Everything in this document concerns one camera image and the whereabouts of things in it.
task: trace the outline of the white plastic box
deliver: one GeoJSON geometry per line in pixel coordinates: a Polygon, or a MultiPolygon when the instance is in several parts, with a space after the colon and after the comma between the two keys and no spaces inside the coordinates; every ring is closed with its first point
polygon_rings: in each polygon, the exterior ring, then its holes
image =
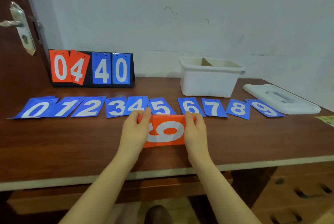
{"type": "Polygon", "coordinates": [[[239,74],[245,67],[217,58],[204,58],[212,66],[202,66],[202,58],[180,57],[183,95],[231,97],[239,74]]]}

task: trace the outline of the brown door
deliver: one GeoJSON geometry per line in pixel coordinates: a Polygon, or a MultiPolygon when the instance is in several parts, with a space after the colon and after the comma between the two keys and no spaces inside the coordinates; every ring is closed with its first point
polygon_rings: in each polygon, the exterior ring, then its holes
{"type": "Polygon", "coordinates": [[[51,86],[46,55],[37,39],[28,0],[0,0],[0,22],[13,20],[9,10],[11,2],[24,10],[36,51],[31,56],[24,49],[16,27],[0,26],[0,123],[14,116],[13,112],[22,108],[29,98],[51,86]]]}

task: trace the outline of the red number card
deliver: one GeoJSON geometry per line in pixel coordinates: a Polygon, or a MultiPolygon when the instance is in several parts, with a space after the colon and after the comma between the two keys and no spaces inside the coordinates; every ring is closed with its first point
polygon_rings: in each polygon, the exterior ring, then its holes
{"type": "Polygon", "coordinates": [[[70,83],[69,52],[67,50],[49,50],[52,82],[70,83]]]}
{"type": "Polygon", "coordinates": [[[186,120],[183,115],[152,115],[144,148],[184,144],[186,120]]]}
{"type": "Polygon", "coordinates": [[[69,56],[70,73],[72,78],[71,82],[83,85],[89,60],[90,55],[73,49],[71,50],[71,54],[69,56]]]}

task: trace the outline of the forearm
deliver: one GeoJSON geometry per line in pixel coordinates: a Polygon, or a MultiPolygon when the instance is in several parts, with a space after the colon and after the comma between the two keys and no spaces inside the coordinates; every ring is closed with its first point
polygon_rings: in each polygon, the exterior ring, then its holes
{"type": "Polygon", "coordinates": [[[134,161],[117,153],[111,163],[61,220],[61,224],[105,223],[134,161]]]}
{"type": "Polygon", "coordinates": [[[261,224],[210,160],[193,163],[219,224],[261,224]]]}

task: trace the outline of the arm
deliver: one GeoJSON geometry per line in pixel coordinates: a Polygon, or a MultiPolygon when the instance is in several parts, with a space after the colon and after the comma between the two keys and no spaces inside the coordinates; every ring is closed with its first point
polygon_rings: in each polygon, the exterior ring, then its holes
{"type": "Polygon", "coordinates": [[[186,112],[185,119],[184,140],[188,158],[204,187],[218,223],[261,224],[212,162],[203,117],[199,113],[186,112]]]}
{"type": "Polygon", "coordinates": [[[123,125],[120,146],[111,163],[68,211],[60,224],[105,223],[122,185],[136,163],[148,135],[151,109],[133,111],[123,125]],[[143,114],[137,124],[139,114],[143,114]]]}

